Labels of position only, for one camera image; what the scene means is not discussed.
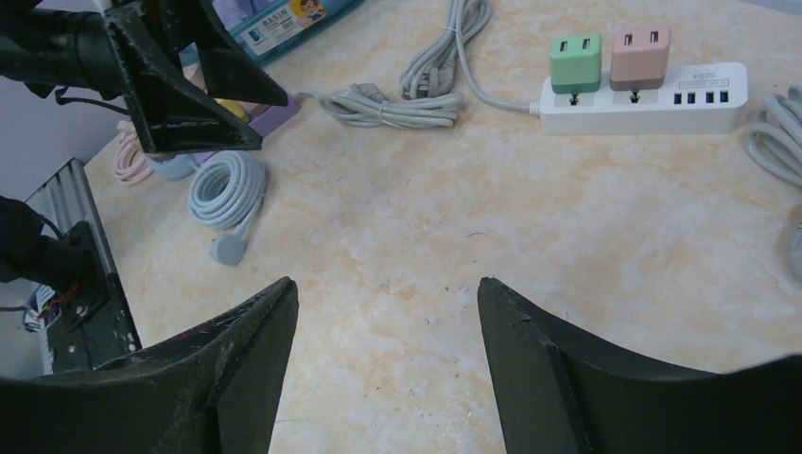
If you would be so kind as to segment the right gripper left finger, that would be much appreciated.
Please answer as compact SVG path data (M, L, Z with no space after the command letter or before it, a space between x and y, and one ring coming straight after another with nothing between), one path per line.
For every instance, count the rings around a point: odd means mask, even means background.
M266 453L298 321L281 278L94 370L1 381L5 453Z

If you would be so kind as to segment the green plug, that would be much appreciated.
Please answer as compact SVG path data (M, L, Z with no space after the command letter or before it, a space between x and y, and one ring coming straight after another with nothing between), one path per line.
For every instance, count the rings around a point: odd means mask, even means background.
M549 52L549 79L556 95L598 91L602 79L602 36L588 33L556 38Z

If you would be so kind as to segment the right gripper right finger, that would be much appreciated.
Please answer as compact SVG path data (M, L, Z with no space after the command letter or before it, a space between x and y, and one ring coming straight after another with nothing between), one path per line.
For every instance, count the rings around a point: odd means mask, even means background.
M501 281L478 287L510 453L797 453L801 358L726 374L617 346Z

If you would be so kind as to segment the white power strip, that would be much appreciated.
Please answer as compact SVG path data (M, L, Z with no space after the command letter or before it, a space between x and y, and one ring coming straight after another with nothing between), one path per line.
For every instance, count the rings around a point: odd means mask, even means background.
M671 67L657 89L614 91L609 73L593 93L557 95L543 83L538 105L546 135L727 134L749 100L741 62Z

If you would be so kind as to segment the pink plug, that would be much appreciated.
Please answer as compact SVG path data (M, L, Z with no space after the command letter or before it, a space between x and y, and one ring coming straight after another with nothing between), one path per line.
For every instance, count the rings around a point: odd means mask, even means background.
M618 32L613 39L610 87L614 91L658 89L668 71L671 28L652 25Z

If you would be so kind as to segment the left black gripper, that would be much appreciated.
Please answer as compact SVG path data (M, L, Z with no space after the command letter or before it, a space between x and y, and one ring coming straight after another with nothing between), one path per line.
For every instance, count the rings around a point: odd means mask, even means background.
M1 76L46 98L61 87L124 94L143 149L187 154L256 150L262 137L207 93L176 6L43 9L1 3Z

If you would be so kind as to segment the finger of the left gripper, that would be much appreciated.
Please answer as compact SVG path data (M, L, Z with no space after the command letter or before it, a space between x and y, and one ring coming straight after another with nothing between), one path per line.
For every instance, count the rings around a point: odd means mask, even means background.
M209 1L176 3L183 35L198 53L207 93L216 98L271 106L288 105L288 94L235 42Z

